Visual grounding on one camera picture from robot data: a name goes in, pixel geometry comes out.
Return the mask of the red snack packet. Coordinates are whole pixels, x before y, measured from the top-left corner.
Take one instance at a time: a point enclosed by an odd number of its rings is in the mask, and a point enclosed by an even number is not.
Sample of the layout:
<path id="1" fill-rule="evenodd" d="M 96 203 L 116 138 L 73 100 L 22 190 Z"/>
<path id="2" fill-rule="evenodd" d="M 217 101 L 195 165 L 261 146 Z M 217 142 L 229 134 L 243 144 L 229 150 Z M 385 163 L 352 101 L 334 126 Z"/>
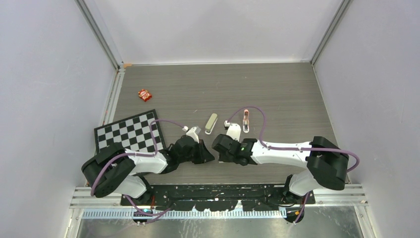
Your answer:
<path id="1" fill-rule="evenodd" d="M 152 94 L 146 90 L 146 89 L 142 89 L 138 92 L 138 96 L 140 99 L 142 99 L 144 102 L 147 102 L 148 100 L 150 100 L 153 96 Z"/>

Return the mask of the black white checkerboard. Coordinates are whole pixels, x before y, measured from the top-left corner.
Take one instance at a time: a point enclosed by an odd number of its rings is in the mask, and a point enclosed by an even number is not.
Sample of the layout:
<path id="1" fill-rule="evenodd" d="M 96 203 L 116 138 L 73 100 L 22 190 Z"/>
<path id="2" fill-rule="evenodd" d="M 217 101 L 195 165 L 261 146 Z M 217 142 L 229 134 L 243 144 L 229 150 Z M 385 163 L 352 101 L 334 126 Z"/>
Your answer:
<path id="1" fill-rule="evenodd" d="M 149 128 L 149 124 L 158 119 L 155 109 L 130 116 L 94 129 L 96 152 L 112 143 L 121 143 L 126 149 L 140 152 L 155 151 L 167 148 L 163 132 L 158 122 Z"/>

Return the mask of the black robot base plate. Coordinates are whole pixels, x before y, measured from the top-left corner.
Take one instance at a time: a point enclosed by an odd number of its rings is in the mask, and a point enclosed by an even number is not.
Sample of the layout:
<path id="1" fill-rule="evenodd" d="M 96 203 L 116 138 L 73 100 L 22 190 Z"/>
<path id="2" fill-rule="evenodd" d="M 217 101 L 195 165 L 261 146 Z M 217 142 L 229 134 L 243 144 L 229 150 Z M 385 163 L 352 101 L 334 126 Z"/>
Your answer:
<path id="1" fill-rule="evenodd" d="M 139 198 L 121 196 L 120 204 L 147 206 L 159 211 L 210 210 L 232 211 L 241 206 L 243 211 L 274 211 L 278 208 L 300 208 L 303 203 L 314 204 L 314 193 L 297 196 L 283 184 L 164 184 L 151 185 Z"/>

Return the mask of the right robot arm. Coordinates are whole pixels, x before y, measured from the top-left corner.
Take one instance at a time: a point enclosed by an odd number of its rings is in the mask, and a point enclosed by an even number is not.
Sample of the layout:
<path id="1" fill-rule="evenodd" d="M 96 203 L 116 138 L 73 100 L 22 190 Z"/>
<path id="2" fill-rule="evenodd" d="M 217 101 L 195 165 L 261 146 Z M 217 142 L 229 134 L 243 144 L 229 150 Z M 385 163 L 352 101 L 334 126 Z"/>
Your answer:
<path id="1" fill-rule="evenodd" d="M 302 143 L 270 143 L 254 138 L 238 141 L 220 134 L 212 143 L 223 162 L 242 166 L 280 164 L 302 168 L 291 175 L 283 189 L 283 198 L 296 203 L 308 192 L 317 188 L 343 190 L 347 176 L 349 156 L 322 136 Z"/>

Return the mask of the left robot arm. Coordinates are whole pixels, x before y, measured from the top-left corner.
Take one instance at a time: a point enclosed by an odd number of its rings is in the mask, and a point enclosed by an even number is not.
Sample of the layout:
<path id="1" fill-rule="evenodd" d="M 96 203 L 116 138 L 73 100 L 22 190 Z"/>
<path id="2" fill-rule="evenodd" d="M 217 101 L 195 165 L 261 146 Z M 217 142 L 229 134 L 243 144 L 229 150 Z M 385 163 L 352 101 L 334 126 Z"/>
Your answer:
<path id="1" fill-rule="evenodd" d="M 112 143 L 85 162 L 81 171 L 91 186 L 91 196 L 102 198 L 111 193 L 128 195 L 140 205 L 152 198 L 149 185 L 141 173 L 167 174 L 180 164 L 204 164 L 215 160 L 203 140 L 180 137 L 174 144 L 157 152 L 141 153 Z"/>

